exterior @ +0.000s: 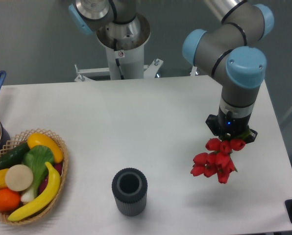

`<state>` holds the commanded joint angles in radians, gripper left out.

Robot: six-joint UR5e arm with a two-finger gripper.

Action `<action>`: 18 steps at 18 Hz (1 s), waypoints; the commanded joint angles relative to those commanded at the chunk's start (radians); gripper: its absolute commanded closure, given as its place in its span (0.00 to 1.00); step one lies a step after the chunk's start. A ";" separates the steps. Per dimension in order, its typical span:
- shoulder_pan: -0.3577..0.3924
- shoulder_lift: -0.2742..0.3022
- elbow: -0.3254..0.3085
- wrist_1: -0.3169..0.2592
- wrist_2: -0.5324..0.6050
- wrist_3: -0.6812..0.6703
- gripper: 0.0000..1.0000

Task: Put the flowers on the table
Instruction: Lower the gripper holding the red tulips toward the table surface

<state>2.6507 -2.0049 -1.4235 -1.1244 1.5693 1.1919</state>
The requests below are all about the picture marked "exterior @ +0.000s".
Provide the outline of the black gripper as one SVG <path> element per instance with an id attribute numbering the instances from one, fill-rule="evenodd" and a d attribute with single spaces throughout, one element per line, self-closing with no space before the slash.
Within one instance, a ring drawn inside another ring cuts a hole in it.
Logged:
<path id="1" fill-rule="evenodd" d="M 224 113 L 219 108 L 218 116 L 210 114 L 205 123 L 214 136 L 220 140 L 242 139 L 246 144 L 255 141 L 258 133 L 249 128 L 251 114 L 245 117 L 233 117 L 231 111 Z"/>

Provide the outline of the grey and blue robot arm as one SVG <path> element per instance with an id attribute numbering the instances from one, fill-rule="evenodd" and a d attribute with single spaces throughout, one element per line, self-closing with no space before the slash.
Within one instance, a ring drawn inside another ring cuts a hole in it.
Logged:
<path id="1" fill-rule="evenodd" d="M 182 46 L 183 57 L 222 85 L 217 115 L 206 124 L 221 140 L 254 142 L 257 132 L 248 122 L 267 60 L 252 45 L 271 32 L 272 11 L 245 0 L 208 0 L 206 5 L 221 27 L 208 33 L 191 32 Z M 145 78 L 144 46 L 150 37 L 147 19 L 136 10 L 134 0 L 75 0 L 68 8 L 84 34 L 95 33 L 105 47 L 113 80 Z"/>

